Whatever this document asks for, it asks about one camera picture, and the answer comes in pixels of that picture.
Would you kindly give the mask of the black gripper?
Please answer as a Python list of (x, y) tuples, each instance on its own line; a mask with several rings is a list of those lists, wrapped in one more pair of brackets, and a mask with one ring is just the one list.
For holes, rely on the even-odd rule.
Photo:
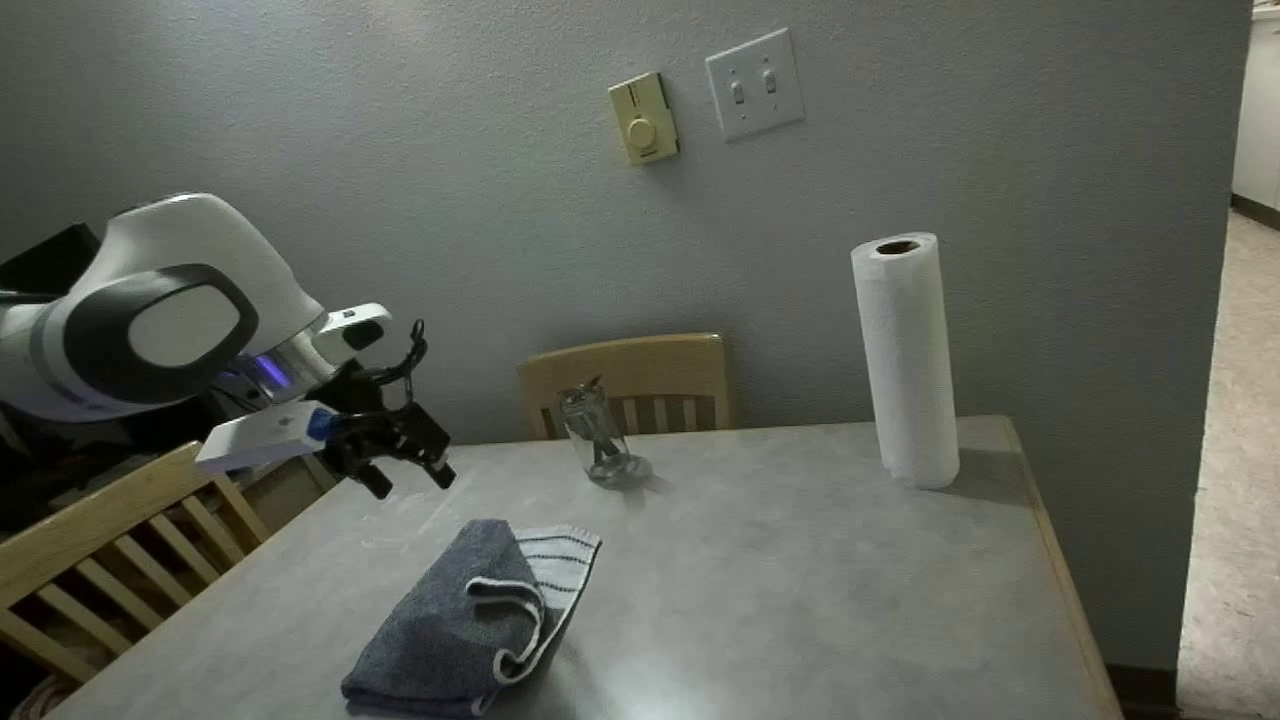
[(416, 405), (388, 405), (376, 381), (360, 381), (344, 369), (322, 389), (322, 401), (340, 411), (344, 432), (322, 452), (331, 473), (353, 476), (376, 501), (388, 501), (394, 480), (372, 465), (372, 457), (398, 457), (420, 465), (441, 489), (455, 480), (447, 465), (447, 444), (435, 419)]

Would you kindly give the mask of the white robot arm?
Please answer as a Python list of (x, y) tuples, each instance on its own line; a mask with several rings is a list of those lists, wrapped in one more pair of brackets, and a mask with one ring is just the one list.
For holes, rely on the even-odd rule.
[(322, 457), (383, 501), (376, 460), (398, 457), (455, 480), (453, 434), (416, 401), (383, 405), (430, 355), (424, 324), (398, 364), (364, 364), (394, 310), (325, 306), (226, 194), (175, 192), (70, 235), (94, 255), (62, 289), (31, 278), (44, 252), (3, 264), (3, 406), (94, 422), (226, 395), (231, 417), (196, 448), (205, 476)]

